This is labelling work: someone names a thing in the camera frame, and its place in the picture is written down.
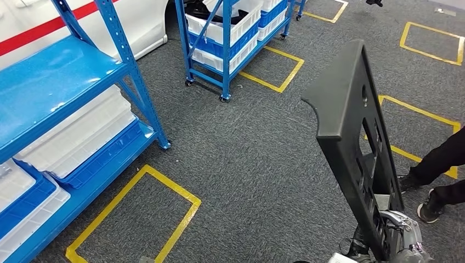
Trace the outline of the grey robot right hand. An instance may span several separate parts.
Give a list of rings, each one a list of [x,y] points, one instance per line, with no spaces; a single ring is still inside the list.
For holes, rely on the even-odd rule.
[[[390,256],[388,262],[434,262],[422,244],[419,223],[407,215],[393,210],[380,211],[381,217],[391,222],[390,228],[398,230],[401,235],[401,249]]]

